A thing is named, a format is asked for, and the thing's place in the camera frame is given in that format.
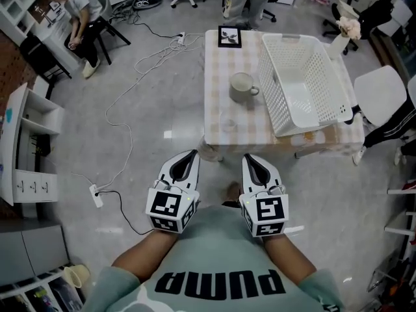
sneaker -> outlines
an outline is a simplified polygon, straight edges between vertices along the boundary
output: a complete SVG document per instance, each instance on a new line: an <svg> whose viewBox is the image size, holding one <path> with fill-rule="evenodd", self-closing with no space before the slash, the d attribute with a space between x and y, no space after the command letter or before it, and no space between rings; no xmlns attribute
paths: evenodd
<svg viewBox="0 0 416 312"><path fill-rule="evenodd" d="M362 146L361 149L352 156L352 161L354 162L355 165L359 164L366 150L367 150L367 147Z"/></svg>
<svg viewBox="0 0 416 312"><path fill-rule="evenodd" d="M395 166L398 166L398 164L400 163L400 160L402 160L403 164L406 164L407 162L406 156L402 154L402 148L398 147L395 153Z"/></svg>
<svg viewBox="0 0 416 312"><path fill-rule="evenodd" d="M92 67L91 64L88 61L85 63L85 67L84 67L84 70L83 70L83 75L86 79L89 78L92 74L94 74L96 72L100 62L101 61L98 59L97 64L96 64L95 67Z"/></svg>
<svg viewBox="0 0 416 312"><path fill-rule="evenodd" d="M135 0L133 3L134 10L149 9L156 6L159 6L162 3L162 0Z"/></svg>

gray tile floor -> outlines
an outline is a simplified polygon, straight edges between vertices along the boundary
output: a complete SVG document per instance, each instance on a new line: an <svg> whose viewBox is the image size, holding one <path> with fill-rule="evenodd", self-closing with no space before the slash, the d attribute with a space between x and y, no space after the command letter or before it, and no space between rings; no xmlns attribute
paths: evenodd
<svg viewBox="0 0 416 312"><path fill-rule="evenodd" d="M186 1L171 9L169 0L140 13L139 21L153 31L173 35L204 33L222 23L221 0L198 1L193 9ZM269 4L277 23L264 19L261 30L321 37L326 8ZM138 77L136 61L163 47L170 40L158 38L141 25L116 26L132 44L106 36L113 49L109 66L102 65L89 80L80 74L64 79L53 91L52 100L66 109L62 134L54 141L51 154L57 164L60 201L53 205L62 222L70 257L84 263L93 280L102 267L141 240L120 213L116 195L103 196L97 209L84 174L102 185L124 164L130 147L127 128L106 123L105 109ZM360 43L358 52L344 58L348 72L357 76L380 67L370 45ZM149 73L142 82L109 111L109 119L132 127L134 150L125 172L111 188L123 197L123 208L139 231L149 229L143 214L147 189L165 160L195 148L203 135L203 70L200 50L183 53ZM172 137L165 138L171 131ZM401 237L383 232L385 223L402 202L385 190L391 176L395 142L373 147L355 167L351 158L310 155L300 160L292 154L260 154L279 168L290 197L290 225L304 226L292 239L319 268L329 268L337 280L344 301L351 310L368 299L365 292L372 271L401 244ZM240 155L227 156L223 163L202 162L199 191L203 204L219 204L222 192L232 180L239 180Z"/></svg>

picture frame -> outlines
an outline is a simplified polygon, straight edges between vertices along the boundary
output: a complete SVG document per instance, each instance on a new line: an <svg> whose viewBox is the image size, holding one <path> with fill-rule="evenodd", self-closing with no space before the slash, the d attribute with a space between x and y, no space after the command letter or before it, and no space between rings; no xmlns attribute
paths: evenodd
<svg viewBox="0 0 416 312"><path fill-rule="evenodd" d="M237 27L218 27L218 47L241 48L241 30Z"/></svg>
<svg viewBox="0 0 416 312"><path fill-rule="evenodd" d="M51 1L49 3L49 6L52 8L53 11L56 11L56 9L58 9L60 7L60 3L56 3L54 1Z"/></svg>

white laundry basket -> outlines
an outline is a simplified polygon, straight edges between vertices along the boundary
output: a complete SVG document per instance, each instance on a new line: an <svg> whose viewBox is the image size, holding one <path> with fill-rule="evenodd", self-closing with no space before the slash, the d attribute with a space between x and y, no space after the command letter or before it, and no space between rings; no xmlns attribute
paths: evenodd
<svg viewBox="0 0 416 312"><path fill-rule="evenodd" d="M262 42L257 72L277 137L352 118L344 88L317 38L264 34Z"/></svg>

mug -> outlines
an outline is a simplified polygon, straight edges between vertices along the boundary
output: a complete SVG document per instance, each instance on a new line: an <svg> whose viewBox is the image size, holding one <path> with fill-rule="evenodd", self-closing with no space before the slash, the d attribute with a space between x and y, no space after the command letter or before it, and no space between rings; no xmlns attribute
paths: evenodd
<svg viewBox="0 0 416 312"><path fill-rule="evenodd" d="M236 73L229 80L229 96L233 101L242 103L252 96L259 94L260 89L254 84L254 79L247 73Z"/></svg>

